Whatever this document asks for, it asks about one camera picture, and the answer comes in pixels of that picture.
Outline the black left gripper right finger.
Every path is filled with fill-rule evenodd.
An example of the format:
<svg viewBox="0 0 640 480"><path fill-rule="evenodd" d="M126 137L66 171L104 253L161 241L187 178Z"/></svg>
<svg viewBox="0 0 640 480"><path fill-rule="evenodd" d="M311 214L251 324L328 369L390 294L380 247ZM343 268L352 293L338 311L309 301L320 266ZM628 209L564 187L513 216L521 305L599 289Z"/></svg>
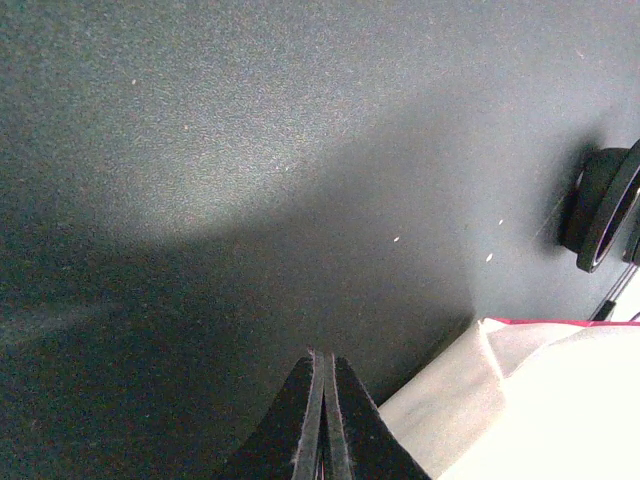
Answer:
<svg viewBox="0 0 640 480"><path fill-rule="evenodd" d="M427 479L399 444L347 359L331 355L324 381L327 479Z"/></svg>

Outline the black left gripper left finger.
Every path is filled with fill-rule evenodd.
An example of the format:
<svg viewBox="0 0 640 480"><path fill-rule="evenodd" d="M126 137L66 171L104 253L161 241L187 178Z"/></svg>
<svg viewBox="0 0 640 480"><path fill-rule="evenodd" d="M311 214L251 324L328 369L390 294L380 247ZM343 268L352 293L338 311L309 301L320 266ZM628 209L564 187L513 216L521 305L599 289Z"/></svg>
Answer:
<svg viewBox="0 0 640 480"><path fill-rule="evenodd" d="M226 461L221 479L314 479L320 458L325 358L300 358L256 430Z"/></svg>

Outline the cream paper bag pink sides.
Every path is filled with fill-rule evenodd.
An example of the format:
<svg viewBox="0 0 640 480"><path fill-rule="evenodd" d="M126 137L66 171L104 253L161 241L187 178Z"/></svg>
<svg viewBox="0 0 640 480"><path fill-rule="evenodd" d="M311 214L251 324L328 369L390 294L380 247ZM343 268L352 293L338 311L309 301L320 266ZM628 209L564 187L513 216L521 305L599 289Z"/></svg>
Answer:
<svg viewBox="0 0 640 480"><path fill-rule="evenodd" d="M635 479L639 326L484 318L380 412L435 479Z"/></svg>

